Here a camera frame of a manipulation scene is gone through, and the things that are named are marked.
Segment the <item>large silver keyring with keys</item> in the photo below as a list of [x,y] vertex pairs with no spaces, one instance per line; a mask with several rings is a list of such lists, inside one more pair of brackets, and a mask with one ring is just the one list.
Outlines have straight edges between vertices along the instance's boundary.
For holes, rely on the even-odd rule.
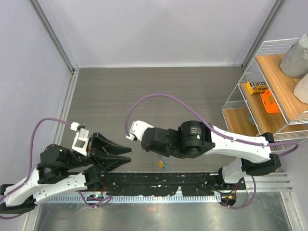
[[168,170],[167,158],[161,157],[158,161],[158,165],[159,165],[160,168]]

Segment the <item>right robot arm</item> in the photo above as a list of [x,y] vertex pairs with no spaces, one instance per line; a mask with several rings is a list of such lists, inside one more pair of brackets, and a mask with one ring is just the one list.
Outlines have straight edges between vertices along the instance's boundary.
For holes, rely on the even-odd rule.
[[199,121],[186,121],[177,130],[148,126],[138,137],[142,148],[166,157],[194,159],[221,154],[235,160],[218,171],[218,185],[230,189],[245,176],[268,175],[281,167],[264,136],[250,137],[206,127]]

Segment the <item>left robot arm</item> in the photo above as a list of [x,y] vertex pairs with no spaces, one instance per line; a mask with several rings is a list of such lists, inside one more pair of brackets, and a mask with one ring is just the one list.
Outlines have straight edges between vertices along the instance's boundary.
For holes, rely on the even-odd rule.
[[77,132],[71,149],[51,144],[40,154],[40,163],[30,177],[21,182],[3,184],[2,214],[20,215],[55,196],[73,191],[98,191],[103,186],[102,174],[131,159],[125,154],[131,148],[116,144],[98,132]]

